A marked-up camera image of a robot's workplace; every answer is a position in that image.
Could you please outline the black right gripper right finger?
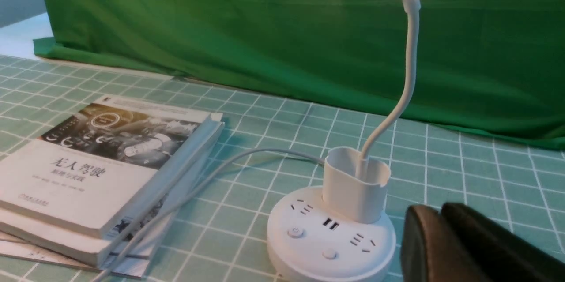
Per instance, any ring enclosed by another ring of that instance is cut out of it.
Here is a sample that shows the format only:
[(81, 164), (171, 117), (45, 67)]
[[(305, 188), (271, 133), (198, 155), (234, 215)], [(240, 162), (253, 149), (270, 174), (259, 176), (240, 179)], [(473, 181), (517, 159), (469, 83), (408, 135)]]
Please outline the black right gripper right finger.
[(493, 282), (563, 282), (564, 263), (466, 204), (448, 202), (442, 217)]

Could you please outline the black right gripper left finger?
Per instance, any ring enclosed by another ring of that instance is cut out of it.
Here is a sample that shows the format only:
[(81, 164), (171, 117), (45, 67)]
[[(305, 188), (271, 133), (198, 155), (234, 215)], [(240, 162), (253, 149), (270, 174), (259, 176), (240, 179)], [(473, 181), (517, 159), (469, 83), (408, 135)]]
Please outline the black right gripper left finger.
[(406, 282), (476, 282), (478, 270), (442, 216), (424, 205), (406, 210), (400, 262)]

